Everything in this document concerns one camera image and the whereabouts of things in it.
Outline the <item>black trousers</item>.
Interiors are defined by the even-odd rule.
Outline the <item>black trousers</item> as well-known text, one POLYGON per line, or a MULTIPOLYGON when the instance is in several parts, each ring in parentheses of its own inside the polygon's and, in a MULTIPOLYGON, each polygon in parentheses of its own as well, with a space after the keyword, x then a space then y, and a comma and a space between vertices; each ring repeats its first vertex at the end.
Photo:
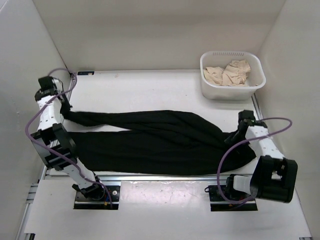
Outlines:
POLYGON ((192 112, 70 111, 64 118, 85 127, 119 128, 70 133, 80 161, 91 171, 201 176, 239 169, 256 157, 248 146, 227 153, 229 133, 192 112))

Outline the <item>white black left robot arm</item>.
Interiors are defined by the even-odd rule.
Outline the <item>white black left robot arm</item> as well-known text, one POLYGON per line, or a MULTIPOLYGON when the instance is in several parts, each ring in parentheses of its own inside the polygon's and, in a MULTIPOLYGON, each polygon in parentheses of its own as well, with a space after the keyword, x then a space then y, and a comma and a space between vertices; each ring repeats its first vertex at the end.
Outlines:
POLYGON ((99 177, 79 160, 76 144, 63 126, 66 113, 71 110, 62 81, 52 76, 38 79, 40 89, 35 93, 38 104, 39 125, 29 134, 31 142, 48 169, 63 172, 71 177, 72 186, 85 198, 103 200, 106 190, 99 177))

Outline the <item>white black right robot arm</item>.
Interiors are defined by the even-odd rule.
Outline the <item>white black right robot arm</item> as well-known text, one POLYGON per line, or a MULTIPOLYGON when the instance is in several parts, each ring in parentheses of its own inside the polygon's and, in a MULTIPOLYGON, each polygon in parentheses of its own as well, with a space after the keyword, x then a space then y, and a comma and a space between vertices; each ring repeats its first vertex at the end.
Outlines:
POLYGON ((243 110, 238 114, 237 131, 226 139, 231 147, 227 153, 248 146, 253 150, 257 164, 251 176, 231 174, 226 180, 221 196, 233 204, 241 204, 243 200, 264 199, 289 203, 294 195, 298 164, 287 159, 272 140, 265 120, 257 120, 251 110, 243 110))

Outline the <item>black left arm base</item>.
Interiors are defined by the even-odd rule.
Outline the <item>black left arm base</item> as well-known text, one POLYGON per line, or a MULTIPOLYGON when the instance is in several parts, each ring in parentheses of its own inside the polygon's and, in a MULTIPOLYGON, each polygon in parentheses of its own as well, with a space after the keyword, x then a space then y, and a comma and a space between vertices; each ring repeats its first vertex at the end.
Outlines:
POLYGON ((73 184, 72 188, 76 191, 73 208, 75 210, 118 210, 121 184, 120 182, 112 182, 106 185, 107 192, 100 189, 94 190, 90 195, 84 196, 77 184, 73 184))

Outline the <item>beige trousers in basket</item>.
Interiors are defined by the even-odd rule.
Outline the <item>beige trousers in basket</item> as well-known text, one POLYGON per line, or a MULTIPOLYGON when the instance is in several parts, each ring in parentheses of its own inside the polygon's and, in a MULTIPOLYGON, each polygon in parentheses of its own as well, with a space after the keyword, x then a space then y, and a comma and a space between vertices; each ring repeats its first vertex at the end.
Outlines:
POLYGON ((220 87, 245 87, 251 72, 251 66, 246 59, 232 60, 225 68, 206 67, 203 70, 205 80, 220 87))

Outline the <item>white plastic basket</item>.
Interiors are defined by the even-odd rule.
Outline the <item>white plastic basket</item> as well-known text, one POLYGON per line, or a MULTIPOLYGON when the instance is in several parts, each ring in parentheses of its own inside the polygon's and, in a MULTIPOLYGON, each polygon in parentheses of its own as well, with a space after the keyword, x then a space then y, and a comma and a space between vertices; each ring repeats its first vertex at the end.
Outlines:
POLYGON ((248 100, 267 81, 260 60, 249 52, 208 51, 199 63, 201 91, 210 100, 248 100))

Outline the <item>aluminium frame rail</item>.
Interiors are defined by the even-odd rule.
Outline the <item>aluminium frame rail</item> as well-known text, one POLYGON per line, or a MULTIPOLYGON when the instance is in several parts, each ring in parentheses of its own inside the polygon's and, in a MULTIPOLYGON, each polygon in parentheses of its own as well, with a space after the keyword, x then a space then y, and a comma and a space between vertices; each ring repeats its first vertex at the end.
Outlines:
MULTIPOLYGON (((70 84, 68 86, 68 89, 66 87, 64 88, 64 95, 65 97, 70 100, 71 95, 72 95, 72 90, 77 84, 77 73, 76 72, 70 72, 70 84)), ((28 194, 26 197, 25 201, 25 206, 23 209, 23 214, 20 219, 19 225, 18 225, 18 230, 17 233, 14 237, 14 240, 34 240, 35 239, 35 233, 25 233, 26 225, 31 213, 33 201, 35 199, 37 190, 38 190, 38 185, 41 180, 44 180, 46 176, 48 175, 48 168, 44 165, 43 168, 41 169, 41 172, 38 175, 38 178, 36 179, 35 182, 31 183, 31 185, 28 188, 28 194)))

